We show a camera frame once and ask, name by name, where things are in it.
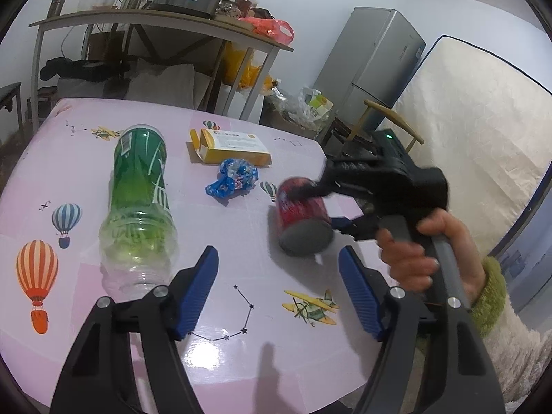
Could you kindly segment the green fuzzy sleeve forearm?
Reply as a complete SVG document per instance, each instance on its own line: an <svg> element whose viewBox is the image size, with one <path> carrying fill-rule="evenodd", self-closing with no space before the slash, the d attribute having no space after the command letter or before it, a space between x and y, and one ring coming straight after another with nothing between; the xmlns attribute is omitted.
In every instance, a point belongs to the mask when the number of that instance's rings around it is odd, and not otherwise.
<svg viewBox="0 0 552 414"><path fill-rule="evenodd" d="M528 329L518 317L496 259L486 257L482 266L485 286L473 304L472 319L494 365L505 409L512 413L551 361L551 332L541 334Z"/></svg>

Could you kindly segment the right hand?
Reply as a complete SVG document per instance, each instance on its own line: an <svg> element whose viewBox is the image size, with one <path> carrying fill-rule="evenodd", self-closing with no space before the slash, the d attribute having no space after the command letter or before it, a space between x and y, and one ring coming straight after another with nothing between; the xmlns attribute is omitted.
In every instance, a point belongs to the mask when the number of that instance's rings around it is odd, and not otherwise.
<svg viewBox="0 0 552 414"><path fill-rule="evenodd" d="M443 209L434 210L417 225L424 236L445 235L456 256L464 292L471 303L485 287L486 275L481 258L466 225ZM380 258L390 270L390 277L404 290L422 293L432 285L432 276L439 263L427 256L424 248L414 242L395 240L387 229L380 229L376 242L381 249Z"/></svg>

